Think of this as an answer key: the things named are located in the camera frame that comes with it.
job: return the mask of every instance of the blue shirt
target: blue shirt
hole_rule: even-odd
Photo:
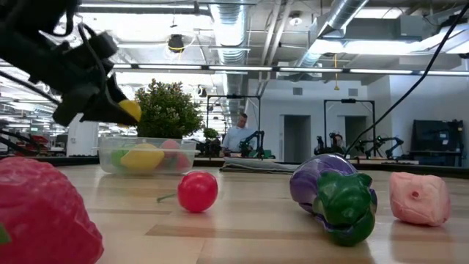
[[[255,130],[250,128],[238,128],[237,126],[230,128],[221,146],[227,148],[232,152],[240,152],[240,142],[244,141],[248,136],[252,135],[254,132]],[[250,141],[250,145],[254,149],[256,148],[256,140],[257,139],[254,137]]]

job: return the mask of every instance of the air duct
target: air duct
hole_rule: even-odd
[[[211,4],[210,10],[215,21],[215,39],[217,45],[227,47],[219,49],[218,57],[222,65],[244,65],[246,50],[235,47],[245,45],[247,21],[247,7],[236,4]],[[226,74],[224,85],[228,95],[247,95],[248,86],[244,85],[246,77],[242,74]],[[232,122],[236,122],[237,110],[244,103],[240,100],[230,100],[229,109]]]
[[[313,67],[322,56],[314,50],[314,41],[320,36],[334,31],[344,31],[345,27],[366,5],[368,0],[335,0],[332,3],[330,12],[325,15],[325,21],[321,17],[315,18],[311,26],[309,50],[296,62],[296,67]],[[303,74],[290,76],[292,81],[299,81]]]

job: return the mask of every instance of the purple toy eggplant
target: purple toy eggplant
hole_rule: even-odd
[[[290,179],[290,193],[334,242],[353,246],[374,228],[377,196],[371,184],[370,176],[357,172],[344,158],[323,154],[298,167]]]

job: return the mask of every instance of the doorway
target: doorway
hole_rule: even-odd
[[[284,162],[300,164],[311,157],[311,116],[284,116]]]
[[[352,144],[353,141],[366,129],[366,117],[345,117],[345,146]],[[366,136],[362,136],[361,140],[366,140]],[[355,148],[350,150],[350,156],[355,157],[363,155]]]

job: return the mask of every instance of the yellow toy lemon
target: yellow toy lemon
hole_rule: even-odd
[[[132,100],[122,100],[119,102],[119,106],[122,107],[127,113],[129,113],[135,120],[140,122],[141,119],[141,108],[139,103]]]
[[[163,159],[164,151],[157,150],[152,144],[142,143],[125,154],[120,163],[127,169],[141,172],[153,170]]]

